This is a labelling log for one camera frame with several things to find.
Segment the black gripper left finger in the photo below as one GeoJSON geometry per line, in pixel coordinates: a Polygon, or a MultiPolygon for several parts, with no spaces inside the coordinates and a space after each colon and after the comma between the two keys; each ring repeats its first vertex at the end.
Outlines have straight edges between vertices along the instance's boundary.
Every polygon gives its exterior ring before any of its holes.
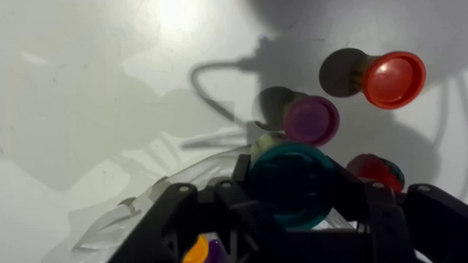
{"type": "Polygon", "coordinates": [[[220,235],[229,263],[271,261],[271,217],[241,188],[248,164],[239,154],[230,176],[211,178],[203,189],[171,183],[108,263],[181,263],[203,232],[220,235]]]}

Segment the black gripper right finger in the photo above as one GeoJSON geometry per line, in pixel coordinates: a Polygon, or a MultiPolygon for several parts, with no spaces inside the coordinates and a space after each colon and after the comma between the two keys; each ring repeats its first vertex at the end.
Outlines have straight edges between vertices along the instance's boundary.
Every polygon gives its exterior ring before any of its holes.
{"type": "Polygon", "coordinates": [[[320,263],[468,263],[466,202],[431,183],[396,192],[331,163],[331,204],[358,227],[321,232],[320,263]]]}

